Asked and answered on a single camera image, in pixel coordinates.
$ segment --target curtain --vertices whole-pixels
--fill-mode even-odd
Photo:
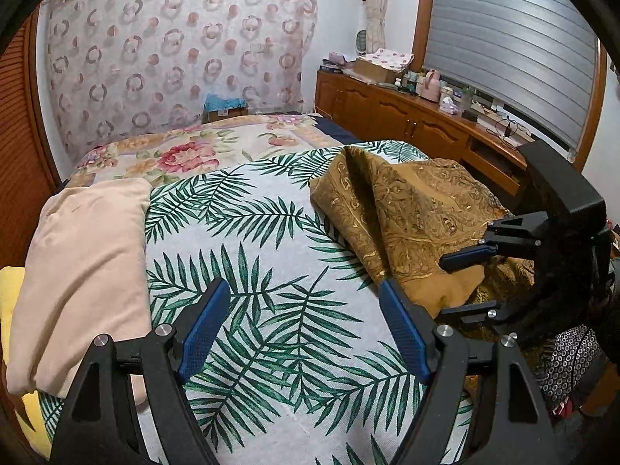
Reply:
[[[366,49],[367,52],[376,52],[385,48],[385,17],[388,0],[366,0],[367,26],[366,26]]]
[[[316,0],[46,0],[48,89],[78,161],[200,119],[207,95],[299,110]]]

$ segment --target window blind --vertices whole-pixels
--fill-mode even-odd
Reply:
[[[569,0],[433,0],[424,66],[502,99],[576,148],[595,45]]]

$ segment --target folded blanket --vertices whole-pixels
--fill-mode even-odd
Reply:
[[[145,214],[151,185],[142,178],[70,188],[50,198],[26,258],[10,327],[9,392],[35,389],[66,397],[93,338],[115,341],[151,330]],[[137,403],[146,398],[132,379]]]
[[[525,295],[532,284],[521,260],[496,258],[487,274],[482,266],[450,274],[439,268],[443,254],[475,245],[487,221],[509,214],[454,161],[390,164],[361,148],[345,147],[310,187],[312,200],[373,281],[395,277],[407,297],[433,318],[468,300]]]

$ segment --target wooden cabinet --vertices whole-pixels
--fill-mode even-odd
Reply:
[[[439,111],[436,103],[319,72],[316,110],[364,141],[410,142],[431,158],[447,158],[514,198],[528,183],[525,159],[474,122]]]

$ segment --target floral blanket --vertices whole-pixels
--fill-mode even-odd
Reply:
[[[426,158],[403,142],[358,146],[392,163]],[[424,388],[405,369],[376,288],[310,202],[309,180],[339,151],[272,155],[153,189],[153,324],[173,321],[214,277],[231,287],[228,319],[185,385],[222,465],[387,465],[420,405]],[[41,407],[52,436],[61,401],[42,394]],[[471,407],[463,399],[445,463],[460,455]],[[165,464],[149,410],[139,418],[151,460]]]
[[[339,145],[307,115],[249,115],[144,134],[90,151],[67,187],[142,177],[153,186],[272,155]]]

